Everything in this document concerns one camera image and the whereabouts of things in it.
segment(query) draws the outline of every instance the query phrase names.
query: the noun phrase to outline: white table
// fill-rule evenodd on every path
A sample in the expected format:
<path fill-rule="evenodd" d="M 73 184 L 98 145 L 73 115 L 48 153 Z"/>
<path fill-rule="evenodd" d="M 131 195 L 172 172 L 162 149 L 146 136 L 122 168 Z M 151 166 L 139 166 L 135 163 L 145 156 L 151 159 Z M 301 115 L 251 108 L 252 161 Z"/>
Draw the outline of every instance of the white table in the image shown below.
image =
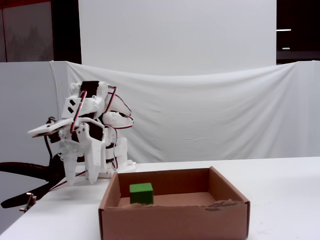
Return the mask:
<path fill-rule="evenodd" d="M 250 201 L 249 240 L 320 239 L 320 157 L 142 163 L 139 172 L 214 166 Z M 99 240 L 108 179 L 49 192 L 0 240 Z"/>

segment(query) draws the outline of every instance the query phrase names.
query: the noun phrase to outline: robotic arm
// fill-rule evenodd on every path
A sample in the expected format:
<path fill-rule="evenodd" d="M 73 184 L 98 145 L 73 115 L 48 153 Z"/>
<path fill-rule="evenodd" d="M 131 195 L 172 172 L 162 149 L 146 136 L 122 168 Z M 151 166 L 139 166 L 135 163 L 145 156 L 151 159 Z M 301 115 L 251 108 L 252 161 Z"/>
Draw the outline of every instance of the robotic arm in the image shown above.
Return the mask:
<path fill-rule="evenodd" d="M 73 83 L 70 90 L 62 120 L 52 119 L 28 134 L 33 138 L 49 136 L 52 143 L 59 142 L 58 155 L 69 185 L 75 182 L 81 157 L 91 184 L 99 176 L 110 178 L 114 171 L 135 172 L 136 163 L 127 157 L 127 139 L 117 134 L 117 129 L 132 127 L 134 119 L 129 106 L 116 95 L 117 88 L 102 81 L 84 81 Z"/>

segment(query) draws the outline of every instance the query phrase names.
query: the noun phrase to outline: cardboard box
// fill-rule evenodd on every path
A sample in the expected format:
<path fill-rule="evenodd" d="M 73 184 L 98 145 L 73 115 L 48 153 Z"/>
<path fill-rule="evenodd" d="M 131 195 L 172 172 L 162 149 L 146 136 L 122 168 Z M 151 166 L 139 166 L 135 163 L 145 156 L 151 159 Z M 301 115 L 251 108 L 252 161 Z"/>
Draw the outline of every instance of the cardboard box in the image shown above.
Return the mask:
<path fill-rule="evenodd" d="M 141 183 L 154 205 L 130 204 Z M 115 173 L 99 207 L 103 240 L 242 240 L 249 216 L 249 200 L 213 167 Z"/>

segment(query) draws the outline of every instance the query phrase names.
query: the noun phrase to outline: white curtain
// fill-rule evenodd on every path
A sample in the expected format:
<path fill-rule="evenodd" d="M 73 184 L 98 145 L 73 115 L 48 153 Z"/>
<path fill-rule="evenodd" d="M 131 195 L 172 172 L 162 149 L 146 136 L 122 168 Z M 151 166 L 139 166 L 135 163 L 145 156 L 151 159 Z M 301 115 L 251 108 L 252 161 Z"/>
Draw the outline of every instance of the white curtain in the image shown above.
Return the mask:
<path fill-rule="evenodd" d="M 320 63 L 155 76 L 50 62 L 60 113 L 69 85 L 106 81 L 131 107 L 138 163 L 320 156 Z"/>

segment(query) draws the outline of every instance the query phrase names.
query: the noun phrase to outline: green block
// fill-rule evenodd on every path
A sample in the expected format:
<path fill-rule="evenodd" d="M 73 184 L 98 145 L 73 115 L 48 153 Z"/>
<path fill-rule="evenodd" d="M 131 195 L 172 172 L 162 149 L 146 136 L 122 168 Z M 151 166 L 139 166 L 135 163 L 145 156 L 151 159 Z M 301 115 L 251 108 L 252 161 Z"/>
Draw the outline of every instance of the green block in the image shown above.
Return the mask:
<path fill-rule="evenodd" d="M 131 204 L 154 204 L 154 189 L 151 183 L 140 183 L 130 185 Z"/>

